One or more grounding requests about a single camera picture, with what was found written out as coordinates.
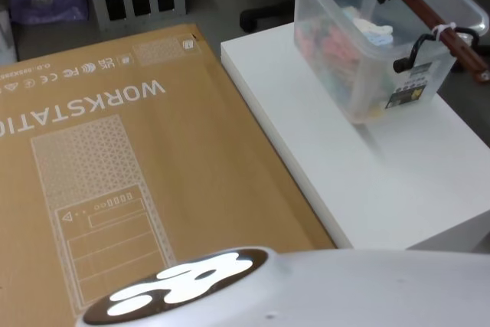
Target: white tabletop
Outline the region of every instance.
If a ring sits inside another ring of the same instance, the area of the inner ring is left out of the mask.
[[[224,42],[221,53],[339,247],[406,249],[451,231],[446,242],[463,244],[460,234],[473,232],[471,243],[490,231],[490,149],[439,96],[356,127],[296,50],[292,25]]]

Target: gray floor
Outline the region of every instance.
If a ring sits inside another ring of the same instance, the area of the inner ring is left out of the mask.
[[[239,14],[247,8],[271,5],[283,0],[186,0],[188,14],[180,18],[160,21],[132,33],[149,31],[180,23],[196,23],[214,53],[219,57],[220,43],[244,35],[239,26]],[[478,0],[490,12],[490,0]],[[292,18],[271,18],[260,22],[267,29],[292,21]],[[21,60],[65,51],[75,47],[122,37],[124,34],[101,35],[94,14],[87,22],[62,23],[31,27],[15,26],[18,56]],[[439,94],[490,146],[490,84],[478,85],[468,74],[451,74]],[[490,237],[482,242],[478,252],[490,253]]]

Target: glowing light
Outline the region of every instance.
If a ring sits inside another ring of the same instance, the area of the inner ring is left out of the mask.
[[[148,305],[152,301],[152,297],[150,295],[140,295],[131,299],[127,299],[123,302],[117,303],[115,306],[112,306],[107,310],[107,314],[109,316],[120,316],[122,314],[134,312],[142,308],[143,306]]]
[[[109,311],[115,309],[119,312],[117,314],[119,316],[124,314],[120,312],[122,310],[127,309],[125,313],[129,313],[142,308],[152,301],[152,297],[140,294],[153,290],[169,290],[169,293],[164,298],[164,301],[168,304],[187,302],[197,298],[221,280],[242,273],[252,267],[253,262],[251,260],[238,260],[238,257],[239,254],[237,252],[226,253],[164,270],[156,275],[156,281],[133,285],[112,294],[110,300],[113,302],[123,301],[111,307]],[[198,278],[204,273],[209,274],[206,277]],[[141,299],[145,296],[149,297],[149,300]],[[135,299],[137,299],[137,303],[133,304],[131,301]]]

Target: cardboard box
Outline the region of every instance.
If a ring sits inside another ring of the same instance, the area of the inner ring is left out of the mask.
[[[0,321],[228,247],[332,247],[195,26],[0,70]]]

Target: white zip tie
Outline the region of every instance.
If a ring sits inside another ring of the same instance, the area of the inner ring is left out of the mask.
[[[455,29],[456,28],[456,23],[454,22],[451,22],[449,23],[448,25],[439,25],[439,26],[436,26],[432,29],[432,33],[434,34],[434,36],[436,36],[436,41],[439,41],[439,37],[440,35],[444,32],[444,30],[446,30],[447,28],[451,28],[451,29]]]

